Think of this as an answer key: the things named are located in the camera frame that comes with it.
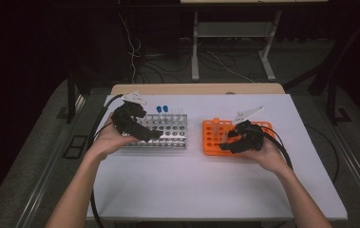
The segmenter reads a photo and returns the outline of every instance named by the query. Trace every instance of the white table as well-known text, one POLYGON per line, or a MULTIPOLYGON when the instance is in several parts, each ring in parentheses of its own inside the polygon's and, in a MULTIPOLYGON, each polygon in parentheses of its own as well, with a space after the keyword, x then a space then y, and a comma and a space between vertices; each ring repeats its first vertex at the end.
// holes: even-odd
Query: white table
MULTIPOLYGON (((102 162, 94 184, 98 212, 115 220, 271 220, 293 213, 276 176, 245 158, 202 153, 201 123, 232 120, 237 111, 263 105, 251 121, 272 123, 290 154, 294 172, 328 219, 347 211, 319 160, 287 94, 146 95, 148 113, 156 106, 188 114, 188 147, 121 149, 102 162)), ((123 102, 117 100, 113 111, 123 102)), ((87 212, 92 217, 91 209, 87 212)))

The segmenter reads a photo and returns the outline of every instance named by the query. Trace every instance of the gray floor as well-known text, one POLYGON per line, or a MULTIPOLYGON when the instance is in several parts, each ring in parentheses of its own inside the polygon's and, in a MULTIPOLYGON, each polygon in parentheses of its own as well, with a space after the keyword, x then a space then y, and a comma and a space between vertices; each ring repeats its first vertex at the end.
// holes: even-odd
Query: gray floor
MULTIPOLYGON (((179 59, 161 58, 152 48, 146 51, 149 67, 139 66, 142 77, 137 83, 193 83, 189 65, 189 44, 185 40, 179 59)), ((291 79, 317 66, 329 53, 333 43, 330 41, 308 41, 299 43, 285 41, 274 43, 269 59, 271 61, 276 81, 284 84, 291 79)), ((257 51, 263 47, 259 40, 243 40, 241 42, 202 40, 199 45, 200 83, 248 83, 248 80, 227 71, 210 50, 228 68, 248 77, 255 82, 265 83, 267 79, 257 58, 257 51)), ((340 157, 340 173, 335 181, 335 187, 344 202, 349 220, 333 221, 334 227, 360 227, 360 185, 345 162, 345 156, 334 129, 340 131, 353 155, 360 163, 360 109, 351 101, 349 95, 342 89, 337 93, 337 106, 343 107, 350 115, 352 122, 339 123, 333 126, 324 117, 325 95, 312 97, 307 92, 310 80, 295 86, 289 92, 305 124, 313 126, 321 134, 328 137, 336 146, 340 157)), ((66 107, 66 83, 63 83, 49 98, 43 114, 34 126, 26 144, 11 168, 0 188, 0 227, 43 227, 56 201, 61 196, 66 185, 74 175, 80 160, 65 160, 61 153, 73 135, 88 135, 99 108, 110 88, 98 88, 78 103, 78 114, 71 124, 58 119, 61 108, 66 107), (51 170, 44 175, 44 170, 51 170)), ((324 163, 330 177, 335 173, 336 158, 329 142, 316 130, 307 128, 313 144, 324 163)), ((132 223, 120 222, 119 227, 133 227, 132 223)), ((86 227, 97 227, 94 221, 89 221, 86 227)), ((247 222, 142 222, 138 227, 260 227, 256 223, 247 222)), ((277 224, 266 224, 266 227, 277 227, 277 224)), ((292 221, 281 227, 294 227, 292 221)))

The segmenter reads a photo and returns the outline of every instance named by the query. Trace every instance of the person's right hand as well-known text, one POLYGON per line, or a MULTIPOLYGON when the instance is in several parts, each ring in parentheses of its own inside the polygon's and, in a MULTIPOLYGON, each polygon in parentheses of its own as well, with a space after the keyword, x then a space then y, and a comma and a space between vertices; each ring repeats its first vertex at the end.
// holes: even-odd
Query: person's right hand
POLYGON ((240 154, 256 161, 262 168, 272 171, 275 174, 290 169, 278 148, 266 138, 263 138, 263 145, 259 151, 247 150, 240 154))

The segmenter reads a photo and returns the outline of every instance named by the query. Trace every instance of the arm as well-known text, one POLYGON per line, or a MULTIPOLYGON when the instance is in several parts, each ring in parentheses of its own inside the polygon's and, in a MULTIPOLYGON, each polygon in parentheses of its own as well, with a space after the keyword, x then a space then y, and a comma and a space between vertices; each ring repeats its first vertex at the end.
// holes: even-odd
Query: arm
POLYGON ((277 175, 289 199, 298 228, 332 227, 273 143, 264 139, 260 151, 248 150, 242 154, 277 175))
POLYGON ((85 215, 90 201, 91 191, 97 170, 106 156, 120 149, 121 146, 137 141, 131 136, 122 136, 108 118, 97 140, 85 153, 71 183, 59 199, 46 227, 85 227, 85 215))

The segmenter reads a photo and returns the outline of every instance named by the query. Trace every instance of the white cable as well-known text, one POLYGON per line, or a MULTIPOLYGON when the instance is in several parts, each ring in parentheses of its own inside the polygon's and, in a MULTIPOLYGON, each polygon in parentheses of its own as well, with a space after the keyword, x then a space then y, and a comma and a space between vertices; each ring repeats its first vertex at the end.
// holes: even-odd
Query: white cable
POLYGON ((131 66, 132 66, 132 68, 133 68, 132 84, 135 84, 136 68, 135 68, 135 65, 133 64, 133 57, 134 57, 134 55, 135 55, 135 48, 133 47, 132 42, 130 42, 129 29, 128 29, 127 26, 126 26, 126 23, 123 21, 123 17, 121 16, 121 14, 120 14, 119 12, 118 12, 118 15, 120 16, 120 19, 121 19, 121 21, 123 22, 123 26, 124 26, 125 29, 126 29, 126 32, 127 32, 127 34, 128 34, 128 42, 129 42, 130 47, 132 48, 132 54, 130 54, 130 55, 131 55, 130 61, 131 61, 131 66))
POLYGON ((236 74, 237 76, 239 76, 239 77, 241 77, 241 78, 244 78, 244 79, 250 81, 251 83, 255 83, 255 82, 252 81, 251 79, 249 79, 249 78, 247 78, 247 77, 245 77, 245 76, 243 76, 243 75, 240 75, 240 74, 238 74, 238 73, 235 73, 233 70, 227 68, 227 66, 225 66, 225 65, 220 61, 220 59, 219 59, 214 53, 212 53, 211 51, 208 50, 207 52, 210 53, 211 55, 213 55, 213 57, 215 57, 215 58, 218 60, 218 62, 219 62, 225 69, 227 69, 230 73, 236 74))

